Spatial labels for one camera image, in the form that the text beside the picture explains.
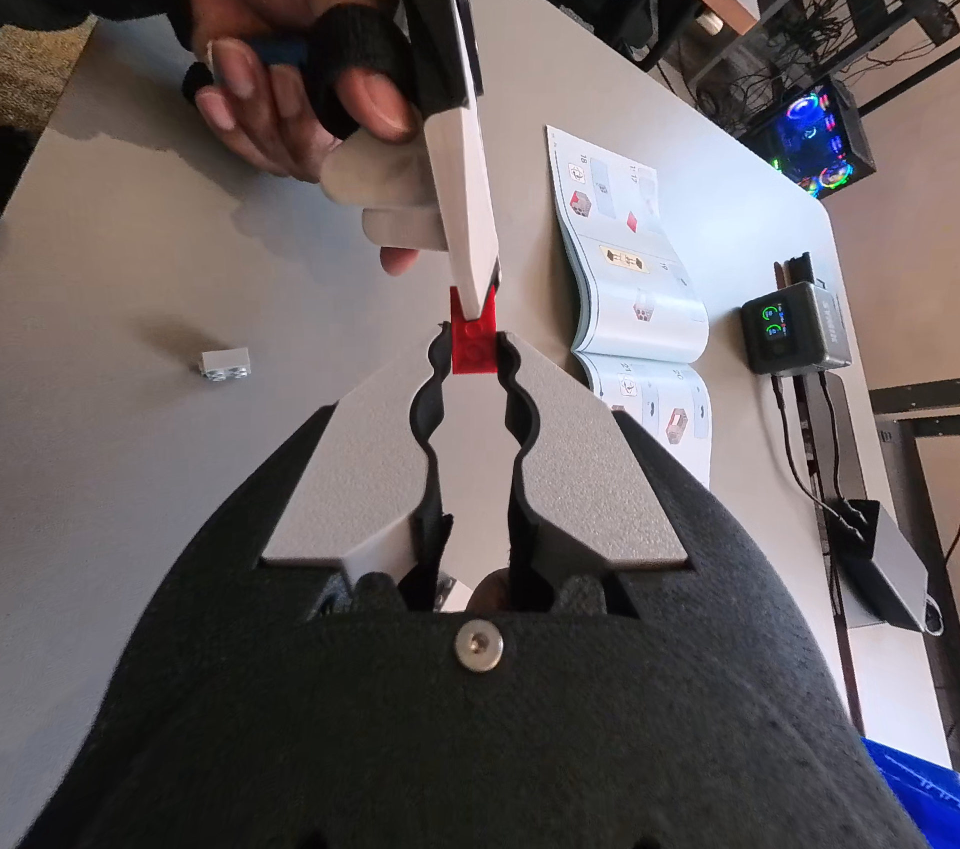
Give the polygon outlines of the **grey toy brick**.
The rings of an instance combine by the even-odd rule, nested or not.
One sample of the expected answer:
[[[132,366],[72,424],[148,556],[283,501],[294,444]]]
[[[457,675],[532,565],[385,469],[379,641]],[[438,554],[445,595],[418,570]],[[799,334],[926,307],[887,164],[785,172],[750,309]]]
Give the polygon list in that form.
[[[211,382],[244,379],[252,375],[252,363],[247,348],[210,350],[201,353],[199,374]]]

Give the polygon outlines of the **open instruction booklet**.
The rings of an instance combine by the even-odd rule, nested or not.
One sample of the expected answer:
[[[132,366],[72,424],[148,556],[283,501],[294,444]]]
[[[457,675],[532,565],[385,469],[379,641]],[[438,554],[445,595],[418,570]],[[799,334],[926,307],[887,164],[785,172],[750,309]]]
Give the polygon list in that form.
[[[710,322],[664,228],[657,172],[553,126],[545,137],[579,292],[571,353],[594,395],[709,487],[713,410],[692,365],[707,348]]]

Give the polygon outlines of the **black metal frame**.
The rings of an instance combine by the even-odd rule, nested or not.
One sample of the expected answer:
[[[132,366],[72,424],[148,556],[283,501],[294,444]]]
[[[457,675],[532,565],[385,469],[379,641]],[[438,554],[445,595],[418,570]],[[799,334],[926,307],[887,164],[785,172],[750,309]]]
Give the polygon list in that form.
[[[958,379],[870,392],[894,516],[927,570],[922,635],[947,741],[958,744]]]

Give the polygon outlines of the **red toy brick plate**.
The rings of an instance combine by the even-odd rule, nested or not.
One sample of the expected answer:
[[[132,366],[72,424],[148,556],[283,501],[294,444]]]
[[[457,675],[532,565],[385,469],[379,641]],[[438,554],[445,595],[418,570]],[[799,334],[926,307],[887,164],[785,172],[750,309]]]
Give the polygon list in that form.
[[[451,369],[455,375],[498,373],[497,291],[491,287],[480,317],[469,320],[464,314],[458,289],[451,286]]]

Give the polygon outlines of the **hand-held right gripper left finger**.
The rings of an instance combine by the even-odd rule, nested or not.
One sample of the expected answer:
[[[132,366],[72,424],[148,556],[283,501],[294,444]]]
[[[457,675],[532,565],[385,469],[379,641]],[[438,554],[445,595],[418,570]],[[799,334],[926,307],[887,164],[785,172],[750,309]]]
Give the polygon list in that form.
[[[429,439],[415,434],[415,399],[435,380],[438,324],[338,400],[262,552],[281,567],[326,568],[348,579],[402,579],[425,560],[415,515],[428,496]]]

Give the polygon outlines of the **grey desk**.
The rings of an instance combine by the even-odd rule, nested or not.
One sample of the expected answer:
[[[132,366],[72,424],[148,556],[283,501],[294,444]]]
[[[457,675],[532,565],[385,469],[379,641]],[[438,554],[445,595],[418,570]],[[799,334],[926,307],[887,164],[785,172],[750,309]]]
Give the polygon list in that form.
[[[572,372],[574,286],[546,125],[656,171],[706,303],[710,487],[801,607],[846,702],[813,507],[737,309],[832,223],[753,153],[544,0],[473,0],[503,269],[498,321]],[[2,847],[54,793],[188,541],[319,407],[450,312],[446,255],[386,276],[360,211],[259,175],[182,97],[165,17],[97,23],[2,217]],[[246,348],[210,381],[201,354]]]

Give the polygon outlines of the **large blue plastic bin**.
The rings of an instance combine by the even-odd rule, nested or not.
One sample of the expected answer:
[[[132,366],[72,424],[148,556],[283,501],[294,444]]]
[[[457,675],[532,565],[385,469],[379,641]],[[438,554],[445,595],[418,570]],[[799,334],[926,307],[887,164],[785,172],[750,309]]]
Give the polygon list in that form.
[[[929,845],[932,848],[958,848],[958,773],[867,737],[863,737],[862,742]]]

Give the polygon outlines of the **black flat device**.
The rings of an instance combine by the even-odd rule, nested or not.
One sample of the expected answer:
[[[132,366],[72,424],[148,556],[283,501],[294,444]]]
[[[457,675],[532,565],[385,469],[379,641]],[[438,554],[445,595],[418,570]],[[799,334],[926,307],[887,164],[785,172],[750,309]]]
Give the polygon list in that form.
[[[840,553],[863,555],[868,528],[853,501],[868,491],[843,379],[832,372],[795,379],[807,468],[819,500],[829,509],[822,519]]]

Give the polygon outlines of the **dark power station with screen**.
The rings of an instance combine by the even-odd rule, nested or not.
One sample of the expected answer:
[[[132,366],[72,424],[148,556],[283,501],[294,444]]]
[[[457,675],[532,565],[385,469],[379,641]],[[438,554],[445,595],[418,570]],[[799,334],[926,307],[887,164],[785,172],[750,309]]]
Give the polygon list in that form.
[[[793,377],[853,363],[837,298],[800,281],[739,308],[747,363],[758,376]]]

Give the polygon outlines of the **computer case with coloured lights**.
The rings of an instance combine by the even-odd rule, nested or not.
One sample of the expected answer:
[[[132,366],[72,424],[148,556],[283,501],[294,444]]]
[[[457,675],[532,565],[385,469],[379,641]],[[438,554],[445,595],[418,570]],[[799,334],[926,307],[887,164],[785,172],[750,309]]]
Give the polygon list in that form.
[[[818,200],[877,171],[856,100],[833,77],[779,106],[740,143]]]

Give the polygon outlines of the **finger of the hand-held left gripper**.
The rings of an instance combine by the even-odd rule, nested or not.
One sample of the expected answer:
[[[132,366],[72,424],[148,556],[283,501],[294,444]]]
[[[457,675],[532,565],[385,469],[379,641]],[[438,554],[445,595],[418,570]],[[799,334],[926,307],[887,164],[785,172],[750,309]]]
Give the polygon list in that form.
[[[463,317],[478,320],[498,285],[499,242],[476,96],[423,126],[453,284]]]

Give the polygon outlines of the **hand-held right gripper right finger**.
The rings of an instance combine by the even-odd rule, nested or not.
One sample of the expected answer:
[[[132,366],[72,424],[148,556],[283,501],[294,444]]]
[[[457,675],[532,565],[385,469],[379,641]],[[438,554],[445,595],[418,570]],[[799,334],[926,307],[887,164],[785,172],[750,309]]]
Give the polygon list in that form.
[[[498,380],[518,446],[508,503],[514,569],[606,579],[686,566],[616,413],[513,332],[498,334]]]

